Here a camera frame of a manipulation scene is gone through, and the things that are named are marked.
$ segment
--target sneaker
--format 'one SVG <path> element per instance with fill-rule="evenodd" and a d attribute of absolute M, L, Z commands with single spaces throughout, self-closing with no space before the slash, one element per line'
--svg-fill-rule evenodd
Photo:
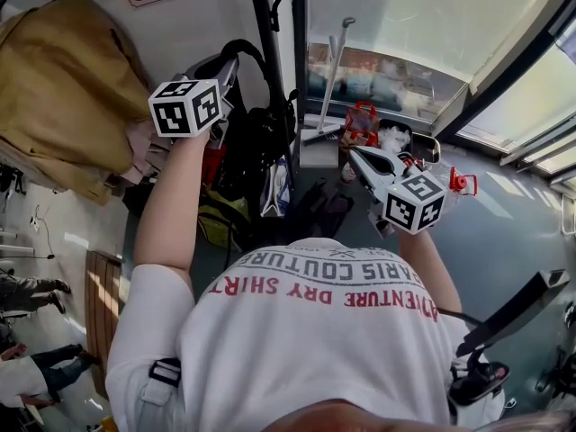
<path fill-rule="evenodd" d="M 58 312 L 60 312 L 62 315 L 64 315 L 66 313 L 66 307 L 64 307 L 64 304 L 62 304 L 62 301 L 60 300 L 58 293 L 57 292 L 49 292 L 48 295 L 49 295 L 50 303 L 55 305 L 56 309 L 58 309 Z"/>
<path fill-rule="evenodd" d="M 66 294 L 71 294 L 72 290 L 70 289 L 70 285 L 62 280 L 55 280 L 55 282 L 57 283 L 56 285 L 56 289 L 62 291 L 63 293 Z"/>
<path fill-rule="evenodd" d="M 80 352 L 79 357 L 82 358 L 83 360 L 86 360 L 87 362 L 91 363 L 92 365 L 99 365 L 102 363 L 102 360 L 100 360 L 100 358 L 98 358 L 97 356 L 93 356 L 92 354 L 90 354 L 89 352 L 87 352 L 85 350 Z"/>

